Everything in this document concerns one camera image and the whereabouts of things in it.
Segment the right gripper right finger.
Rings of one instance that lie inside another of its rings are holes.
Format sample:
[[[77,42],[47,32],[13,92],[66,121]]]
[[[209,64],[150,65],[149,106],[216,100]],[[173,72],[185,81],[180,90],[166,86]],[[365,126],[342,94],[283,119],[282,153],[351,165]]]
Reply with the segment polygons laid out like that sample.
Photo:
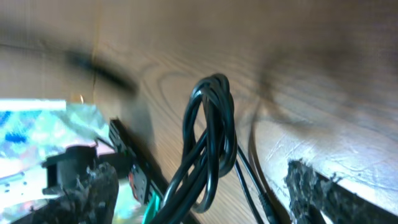
[[[297,223],[324,223],[324,213],[333,223],[397,223],[397,215],[368,202],[338,185],[301,160],[288,163],[285,183],[290,209]]]

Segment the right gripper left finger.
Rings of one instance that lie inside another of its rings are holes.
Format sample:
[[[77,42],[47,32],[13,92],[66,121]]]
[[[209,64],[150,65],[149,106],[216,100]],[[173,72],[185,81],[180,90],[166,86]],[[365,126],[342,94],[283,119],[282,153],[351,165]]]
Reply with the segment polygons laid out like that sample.
[[[40,209],[12,224],[110,224],[119,191],[116,169],[107,162],[88,170],[84,181],[76,179],[76,187],[62,187],[63,195],[51,199]]]

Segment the black USB cable dark plug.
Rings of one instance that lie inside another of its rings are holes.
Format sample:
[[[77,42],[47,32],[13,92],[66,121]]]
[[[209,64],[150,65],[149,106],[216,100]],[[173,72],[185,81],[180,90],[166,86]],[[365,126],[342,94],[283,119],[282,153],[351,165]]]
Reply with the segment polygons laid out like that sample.
[[[225,75],[216,73],[195,85],[185,109],[182,134],[181,165],[152,223],[180,223],[190,210],[206,212],[215,199],[219,179],[236,162],[234,101]]]

